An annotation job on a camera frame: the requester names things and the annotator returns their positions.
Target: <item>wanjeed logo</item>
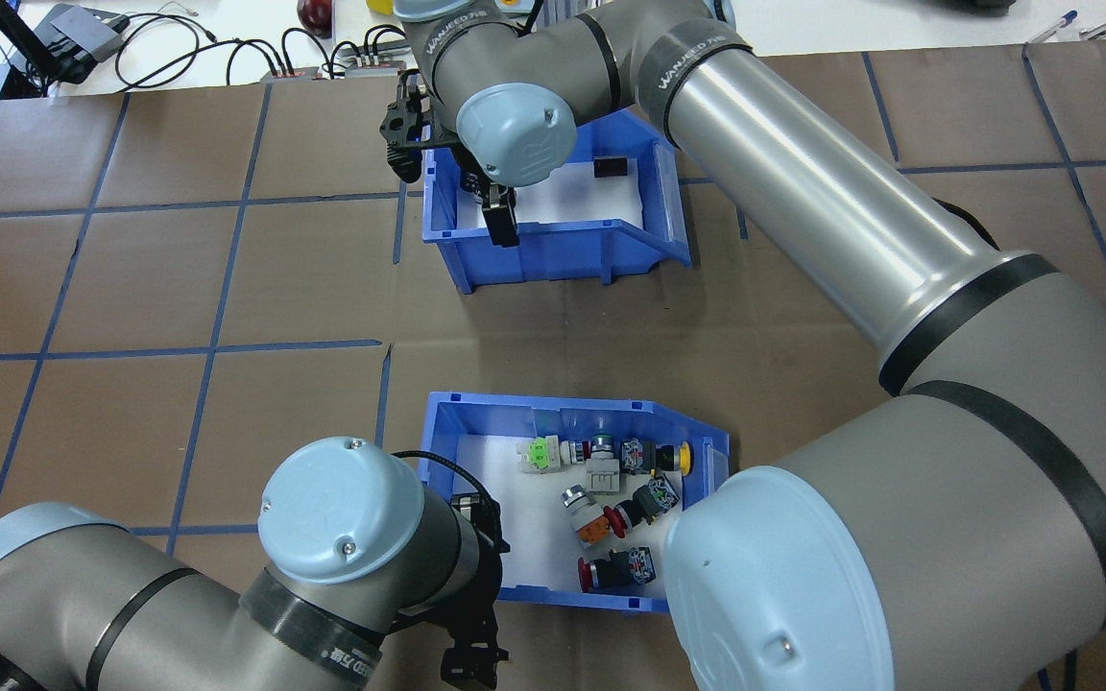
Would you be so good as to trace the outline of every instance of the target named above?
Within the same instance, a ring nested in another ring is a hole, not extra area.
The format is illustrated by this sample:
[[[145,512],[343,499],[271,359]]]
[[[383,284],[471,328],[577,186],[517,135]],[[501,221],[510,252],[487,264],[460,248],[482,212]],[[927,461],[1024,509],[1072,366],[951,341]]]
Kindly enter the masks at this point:
[[[664,78],[659,80],[659,88],[662,91],[664,88],[672,86],[674,77],[677,76],[677,74],[679,74],[686,65],[688,65],[689,61],[693,61],[695,57],[701,55],[702,51],[707,51],[708,48],[724,43],[726,40],[728,39],[723,35],[712,35],[710,39],[703,40],[702,43],[698,43],[693,48],[690,48],[684,55],[677,57],[677,62],[672,62],[671,67],[668,67],[668,70],[665,71]]]
[[[435,51],[438,51],[438,45],[446,40],[452,31],[457,30],[458,27],[465,25],[466,22],[473,21],[473,19],[486,18],[486,14],[488,14],[488,12],[484,10],[476,10],[466,14],[460,14],[460,17],[453,18],[451,21],[445,23],[438,33],[429,36],[429,40],[426,42],[426,55],[432,55]]]

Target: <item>black cable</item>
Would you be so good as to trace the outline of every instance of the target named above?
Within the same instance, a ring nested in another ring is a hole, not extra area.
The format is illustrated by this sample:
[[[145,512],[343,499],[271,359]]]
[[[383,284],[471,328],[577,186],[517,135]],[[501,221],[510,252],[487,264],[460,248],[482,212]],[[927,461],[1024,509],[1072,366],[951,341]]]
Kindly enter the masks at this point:
[[[265,48],[270,48],[272,50],[272,55],[275,55],[275,62],[272,62],[272,55],[268,55],[264,51],[263,57],[267,59],[267,69],[271,70],[272,76],[280,76],[282,70],[284,70],[284,62],[282,62],[280,51],[276,51],[275,45],[272,45],[267,42],[267,40],[262,39],[241,39],[240,41],[242,43],[251,43],[254,48],[260,48],[260,44],[265,45]]]
[[[264,61],[267,61],[267,69],[271,71],[272,76],[279,76],[276,74],[275,64],[273,64],[271,55],[268,55],[267,51],[263,51],[262,48],[255,45],[255,43],[258,42],[259,40],[242,40],[241,43],[237,44],[237,48],[233,48],[233,52],[229,53],[229,62],[225,64],[225,86],[232,86],[233,84],[232,83],[233,59],[237,57],[237,53],[240,52],[242,48],[254,48],[255,51],[262,53]]]
[[[373,53],[375,55],[378,54],[378,40],[382,39],[383,35],[387,35],[388,33],[404,36],[404,39],[408,39],[408,34],[404,33],[403,28],[396,25],[384,25],[380,31],[374,34],[374,42],[369,44],[372,45],[373,51],[369,51],[369,53]]]
[[[1078,651],[1066,652],[1066,679],[1061,682],[1061,691],[1076,691],[1078,688]]]
[[[522,27],[519,27],[519,35],[528,35],[535,28],[535,18],[539,18],[541,10],[544,9],[544,0],[535,0],[532,3],[532,11],[528,12],[528,21],[523,22]]]
[[[484,489],[484,485],[480,483],[480,481],[477,480],[477,478],[472,477],[472,473],[466,471],[466,469],[463,469],[463,467],[461,467],[460,463],[456,463],[452,460],[445,459],[442,458],[442,456],[434,454],[430,451],[421,451],[421,450],[396,451],[392,456],[395,456],[395,458],[397,459],[426,459],[428,461],[434,461],[435,463],[438,463],[440,467],[448,468],[449,471],[453,472],[456,475],[463,478],[463,480],[470,485],[472,485],[472,489],[476,490],[478,494],[480,494],[480,499],[482,500],[482,502],[480,503],[482,503],[483,506],[488,506],[489,513],[492,514],[492,519],[494,520],[494,525],[498,526],[497,534],[489,536],[489,538],[491,538],[494,542],[494,545],[503,545],[503,540],[501,540],[501,515],[498,513],[498,505],[499,505],[498,502],[495,502],[495,500],[492,499],[492,495],[489,494],[489,491]]]
[[[975,235],[979,235],[980,240],[987,242],[989,248],[1001,252],[1001,248],[998,248],[992,233],[988,232],[988,228],[984,228],[984,223],[979,222],[979,219],[971,214],[971,211],[963,209],[962,207],[951,205],[951,202],[948,201],[937,200],[936,198],[933,201],[938,202],[942,209],[950,211],[950,213],[958,216],[958,218],[964,220],[967,224],[970,224],[971,230],[975,231]]]
[[[210,31],[208,31],[208,29],[201,25],[199,22],[194,21],[194,19],[191,18],[184,18],[180,17],[180,14],[163,14],[159,12],[140,12],[137,14],[133,14],[133,17],[149,18],[149,19],[148,21],[145,21],[140,25],[136,27],[135,30],[126,36],[126,39],[123,39],[122,48],[118,48],[118,53],[115,54],[115,56],[113,57],[114,74],[118,75],[118,82],[127,84],[127,88],[156,88],[158,86],[165,86],[166,84],[171,84],[173,82],[176,82],[177,78],[180,78],[181,75],[187,73],[187,71],[194,65],[194,56],[190,55],[189,62],[187,62],[186,65],[181,65],[181,70],[177,71],[177,74],[170,75],[170,77],[164,80],[161,83],[145,84],[145,82],[148,82],[147,77],[142,80],[136,80],[136,82],[134,83],[128,82],[126,76],[123,76],[122,74],[122,56],[127,52],[127,48],[128,45],[131,45],[133,40],[135,40],[135,36],[139,35],[139,32],[144,31],[145,28],[154,25],[154,23],[157,22],[171,21],[177,23],[177,25],[184,27],[187,31],[190,32],[190,35],[192,35],[194,38],[194,49],[196,49],[196,51],[198,51],[198,49],[201,48],[201,40],[199,39],[200,31],[202,31],[202,35],[207,35],[207,40],[211,40],[212,43],[216,43],[216,35]]]
[[[383,30],[383,28],[394,28],[394,30],[399,31],[400,33],[404,33],[403,28],[399,28],[399,27],[396,27],[396,25],[372,25],[367,30],[365,30],[365,40],[362,40],[361,44],[362,45],[366,45],[366,48],[368,48],[369,36],[374,35],[374,31],[380,31],[380,30]]]
[[[320,42],[319,36],[316,36],[315,34],[310,33],[306,30],[303,30],[303,28],[300,28],[300,27],[290,27],[290,28],[286,28],[286,30],[284,30],[284,33],[282,33],[280,35],[280,51],[282,53],[284,53],[284,65],[289,69],[289,74],[290,75],[291,74],[295,74],[295,73],[293,72],[293,61],[291,61],[291,59],[289,57],[288,41],[289,41],[289,36],[293,35],[294,33],[301,33],[301,34],[310,36],[310,40],[312,40],[312,42],[315,43],[315,48],[319,48],[319,52],[322,53],[322,54],[324,54],[324,61],[322,62],[322,64],[324,64],[324,65],[325,64],[330,64],[331,56],[328,54],[326,54],[326,49],[322,48],[322,43]]]
[[[218,42],[216,42],[216,43],[211,43],[209,45],[202,45],[202,48],[196,48],[194,51],[190,51],[188,53],[182,53],[181,55],[179,55],[177,57],[173,57],[171,61],[167,62],[165,65],[163,65],[158,70],[153,71],[153,73],[148,74],[147,76],[145,76],[143,78],[139,78],[139,80],[136,80],[136,82],[126,82],[126,86],[123,86],[122,88],[119,88],[118,93],[124,93],[124,92],[127,92],[127,91],[132,91],[132,88],[139,88],[140,87],[139,84],[148,82],[148,80],[155,77],[158,74],[164,73],[164,71],[169,70],[173,65],[176,65],[176,64],[178,64],[181,61],[190,61],[190,59],[192,59],[196,55],[199,55],[201,53],[206,53],[207,51],[211,51],[212,48],[222,48],[222,45],[240,45],[242,43],[251,45],[252,48],[257,49],[259,52],[263,52],[262,48],[259,48],[259,45],[251,44],[250,42],[246,42],[246,40],[237,40],[237,39],[218,40]],[[176,78],[176,77],[167,78],[167,80],[165,80],[165,82],[161,82],[159,84],[146,84],[146,86],[143,86],[143,88],[155,88],[157,86],[164,86],[164,84],[173,82],[173,78]]]
[[[353,50],[353,54],[356,55],[357,61],[361,60],[361,45],[352,43],[351,40],[342,40],[340,43],[335,44],[335,48],[331,49],[331,64],[326,65],[326,74],[330,74],[332,78],[335,78],[335,76],[345,76],[349,70],[349,65],[345,65],[343,62],[335,62],[335,56],[338,55],[338,50],[341,48],[351,48]],[[343,73],[338,75],[335,74],[335,66],[337,65],[344,67]]]
[[[342,40],[340,43],[335,44],[335,48],[331,49],[331,56],[334,57],[335,55],[338,55],[338,50],[341,48],[351,48],[353,50],[353,54],[361,57],[361,45],[352,43],[351,40]]]

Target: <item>cable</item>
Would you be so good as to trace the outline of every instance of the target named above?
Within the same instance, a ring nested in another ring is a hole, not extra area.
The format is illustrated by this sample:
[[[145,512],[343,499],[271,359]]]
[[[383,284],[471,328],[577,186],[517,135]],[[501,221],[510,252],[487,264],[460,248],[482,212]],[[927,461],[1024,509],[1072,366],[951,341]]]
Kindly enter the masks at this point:
[[[194,51],[198,51],[198,49],[201,48],[201,40],[199,39],[200,31],[202,31],[202,34],[207,36],[207,40],[210,40],[210,42],[216,43],[216,35],[210,31],[208,31],[207,27],[202,25],[197,21],[194,21],[194,19],[191,18],[184,18],[180,17],[180,14],[165,14],[161,12],[139,12],[132,14],[132,18],[149,18],[149,19],[148,21],[145,21],[140,25],[136,27],[135,30],[132,31],[131,34],[126,36],[126,39],[123,39],[122,48],[118,48],[118,53],[115,54],[115,56],[113,57],[114,74],[118,75],[118,82],[126,84],[127,88],[156,88],[158,86],[165,86],[166,84],[171,84],[173,82],[176,82],[177,78],[180,78],[181,75],[187,73],[190,66],[194,65],[194,56],[197,54],[197,53],[190,53],[189,62],[187,62],[186,65],[181,66],[181,70],[177,71],[176,74],[170,75],[170,77],[164,80],[161,83],[145,84],[145,82],[148,82],[148,78],[150,78],[150,76],[154,76],[158,73],[148,75],[148,77],[144,77],[142,80],[137,80],[137,82],[134,83],[128,82],[126,76],[123,76],[122,74],[122,56],[127,52],[127,45],[131,45],[133,40],[135,40],[135,36],[139,35],[139,32],[144,31],[145,28],[148,28],[149,25],[154,25],[154,23],[163,21],[175,22],[177,23],[177,25],[184,27],[187,31],[190,32],[190,35],[192,35]]]
[[[489,494],[489,491],[484,489],[484,485],[480,483],[480,481],[477,480],[477,478],[472,477],[472,473],[466,471],[466,469],[463,469],[463,467],[461,467],[460,463],[456,463],[455,461],[449,459],[444,459],[442,456],[431,454],[431,452],[429,451],[421,451],[421,450],[398,451],[392,456],[395,456],[395,458],[397,459],[426,459],[428,461],[434,461],[435,463],[438,463],[440,467],[448,468],[449,471],[453,472],[456,475],[463,478],[463,480],[470,485],[472,485],[472,489],[476,490],[478,494],[480,494],[482,504],[489,507],[489,513],[492,514],[494,524],[498,526],[497,534],[489,536],[489,538],[491,538],[492,542],[494,542],[494,545],[503,545],[503,540],[501,540],[501,515],[498,513],[498,505],[499,505],[498,502],[495,502],[495,500],[492,499],[492,495]]]
[[[356,55],[357,61],[361,60],[361,45],[352,43],[351,40],[342,40],[340,43],[335,44],[335,48],[331,49],[331,64],[326,65],[326,74],[331,75],[332,78],[335,78],[337,75],[335,74],[335,66],[338,65],[344,67],[343,73],[338,74],[338,76],[346,76],[347,71],[351,69],[349,65],[345,65],[343,62],[335,62],[335,56],[338,55],[341,48],[351,48],[353,50],[353,54]]]
[[[374,35],[374,31],[380,31],[380,30],[383,30],[383,28],[394,28],[394,30],[399,31],[400,33],[404,33],[403,28],[399,28],[399,27],[396,27],[396,25],[372,25],[367,30],[365,30],[365,40],[362,40],[361,44],[362,45],[368,45],[369,44],[369,36]]]
[[[992,248],[993,250],[1001,252],[1001,248],[998,248],[997,241],[993,240],[992,233],[988,232],[988,228],[984,228],[984,223],[979,222],[979,219],[975,218],[975,216],[971,214],[971,211],[963,209],[962,207],[959,207],[957,205],[951,205],[951,202],[948,201],[937,200],[936,198],[933,199],[933,201],[938,202],[938,205],[940,205],[942,209],[950,211],[950,213],[958,216],[958,218],[964,220],[967,224],[970,224],[971,230],[975,231],[975,235],[979,235],[980,240],[987,242],[989,248]]]
[[[396,25],[384,25],[380,31],[378,31],[377,33],[374,34],[374,43],[372,43],[373,51],[369,51],[369,52],[372,52],[373,54],[377,55],[378,54],[378,40],[382,39],[383,35],[387,35],[388,33],[389,34],[399,35],[399,36],[404,36],[404,39],[408,39],[408,34],[404,33],[403,28],[399,28],[399,27],[396,27]]]
[[[326,54],[326,49],[322,48],[322,43],[320,42],[319,36],[310,33],[306,30],[303,30],[303,28],[290,27],[286,28],[286,30],[284,30],[284,33],[280,35],[280,51],[284,53],[284,66],[288,67],[290,75],[295,74],[295,72],[293,71],[293,61],[291,61],[291,59],[289,57],[288,43],[289,43],[289,35],[293,35],[294,33],[301,33],[310,36],[310,40],[313,40],[313,43],[315,43],[315,48],[319,48],[319,52],[324,54],[324,61],[322,62],[322,64],[324,65],[331,64],[331,56]]]
[[[275,64],[273,64],[271,55],[268,55],[267,51],[263,51],[263,49],[259,48],[259,45],[255,43],[259,43],[259,40],[242,40],[242,42],[237,44],[237,48],[233,48],[233,52],[229,53],[229,62],[225,64],[225,86],[232,86],[233,84],[232,82],[233,59],[237,57],[237,53],[240,52],[242,48],[254,48],[255,51],[262,53],[264,61],[267,61],[267,69],[271,71],[272,76],[279,76],[276,74]]]
[[[544,0],[535,0],[532,3],[532,11],[528,12],[528,21],[523,22],[522,27],[519,27],[519,35],[528,35],[535,28],[535,18],[539,18],[541,10],[544,9]]]
[[[185,6],[182,3],[179,3],[177,0],[170,0],[170,1],[168,1],[168,3],[164,3],[164,4],[159,6],[159,8],[157,8],[156,11],[157,12],[164,12],[165,8],[168,8],[168,6],[170,6],[170,4],[178,6],[178,8],[182,12],[187,13],[187,17],[190,17],[190,18],[198,18],[199,17],[199,13],[197,11],[194,11],[192,9],[187,8],[187,6]]]
[[[169,70],[173,65],[176,65],[176,64],[178,64],[181,61],[190,61],[190,59],[192,59],[196,55],[199,55],[200,53],[206,53],[207,51],[211,51],[212,48],[222,48],[222,45],[241,45],[241,44],[251,45],[251,48],[255,48],[259,52],[263,52],[262,48],[259,48],[259,45],[254,45],[253,43],[250,43],[248,40],[238,40],[238,39],[218,40],[218,42],[216,42],[216,43],[211,43],[209,45],[202,45],[202,48],[196,48],[194,51],[190,51],[189,53],[184,53],[184,54],[181,54],[181,55],[179,55],[177,57],[173,57],[171,61],[167,62],[165,65],[163,65],[158,70],[153,71],[153,73],[148,74],[147,76],[145,76],[143,78],[139,78],[139,80],[136,80],[136,82],[126,83],[126,86],[119,88],[118,93],[124,93],[124,92],[127,92],[127,91],[132,91],[132,88],[140,88],[140,84],[142,83],[148,82],[148,80],[155,77],[158,74],[164,73],[164,71]],[[145,84],[145,86],[142,86],[142,87],[143,88],[155,88],[157,86],[164,86],[164,84],[173,82],[173,78],[176,78],[176,76],[175,77],[170,77],[168,80],[165,80],[165,82],[161,82],[159,84]]]
[[[334,57],[335,55],[338,55],[338,50],[341,48],[351,48],[353,50],[353,54],[361,57],[359,45],[352,43],[351,40],[342,40],[340,43],[335,44],[335,48],[331,49],[331,56]]]

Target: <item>yellow object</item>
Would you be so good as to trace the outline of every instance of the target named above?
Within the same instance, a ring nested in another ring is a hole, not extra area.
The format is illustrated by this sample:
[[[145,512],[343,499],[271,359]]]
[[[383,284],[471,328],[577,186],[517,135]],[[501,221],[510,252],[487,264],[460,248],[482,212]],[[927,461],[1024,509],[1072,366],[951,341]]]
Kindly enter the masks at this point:
[[[693,456],[689,452],[689,442],[682,441],[680,443],[680,474],[689,475],[689,471],[693,469]]]
[[[394,14],[396,11],[395,0],[365,0],[365,6],[380,14]]]

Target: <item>silver arm tube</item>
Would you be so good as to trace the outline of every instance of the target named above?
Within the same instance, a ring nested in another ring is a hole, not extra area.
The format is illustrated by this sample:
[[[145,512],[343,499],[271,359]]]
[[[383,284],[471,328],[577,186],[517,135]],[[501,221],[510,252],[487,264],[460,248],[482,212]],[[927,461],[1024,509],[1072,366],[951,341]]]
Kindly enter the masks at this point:
[[[668,129],[884,358],[1008,258],[747,52],[695,67]]]

